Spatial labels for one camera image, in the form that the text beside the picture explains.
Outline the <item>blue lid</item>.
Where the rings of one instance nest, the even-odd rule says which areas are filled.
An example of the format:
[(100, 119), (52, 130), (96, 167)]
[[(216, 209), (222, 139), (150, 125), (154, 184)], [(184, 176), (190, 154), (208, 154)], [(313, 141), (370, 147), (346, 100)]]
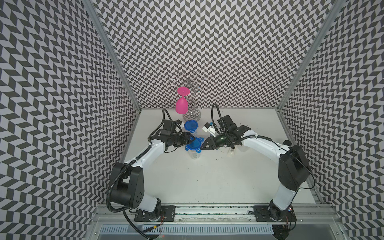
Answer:
[(195, 139), (188, 145), (185, 146), (186, 151), (195, 151), (196, 153), (201, 153), (201, 146), (204, 142), (204, 138), (195, 137)]
[(198, 122), (195, 120), (186, 121), (184, 124), (184, 129), (187, 132), (190, 132), (191, 134), (194, 134), (198, 128), (199, 128)]

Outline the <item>clear cup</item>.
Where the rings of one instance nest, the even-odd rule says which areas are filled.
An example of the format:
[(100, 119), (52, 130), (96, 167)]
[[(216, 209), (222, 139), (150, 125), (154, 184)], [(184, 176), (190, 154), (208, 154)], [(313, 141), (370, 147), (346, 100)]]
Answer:
[(198, 159), (201, 156), (202, 151), (201, 151), (201, 149), (188, 150), (188, 153), (189, 153), (191, 159), (196, 160), (196, 159)]

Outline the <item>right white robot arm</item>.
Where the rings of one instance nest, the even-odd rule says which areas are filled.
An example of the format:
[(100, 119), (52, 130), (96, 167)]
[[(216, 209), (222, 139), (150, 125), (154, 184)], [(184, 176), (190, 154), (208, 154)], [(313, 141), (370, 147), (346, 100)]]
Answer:
[(243, 146), (263, 154), (278, 166), (277, 177), (280, 185), (267, 211), (272, 221), (283, 220), (302, 184), (308, 177), (314, 176), (302, 147), (292, 145), (288, 140), (278, 144), (247, 126), (238, 127), (230, 116), (222, 116), (216, 103), (211, 107), (211, 120), (203, 127), (203, 131), (208, 132), (210, 137), (202, 143), (202, 151), (217, 150), (221, 147), (234, 150), (237, 146)]

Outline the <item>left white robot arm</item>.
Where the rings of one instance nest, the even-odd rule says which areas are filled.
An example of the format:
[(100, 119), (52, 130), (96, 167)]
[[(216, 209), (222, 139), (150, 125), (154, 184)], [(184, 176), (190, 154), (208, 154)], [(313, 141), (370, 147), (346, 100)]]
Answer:
[(161, 200), (145, 193), (144, 169), (165, 154), (169, 147), (179, 149), (196, 138), (181, 127), (180, 120), (172, 120), (169, 112), (162, 109), (160, 125), (148, 136), (148, 146), (133, 159), (116, 163), (111, 172), (106, 193), (106, 206), (112, 213), (137, 209), (158, 218)]

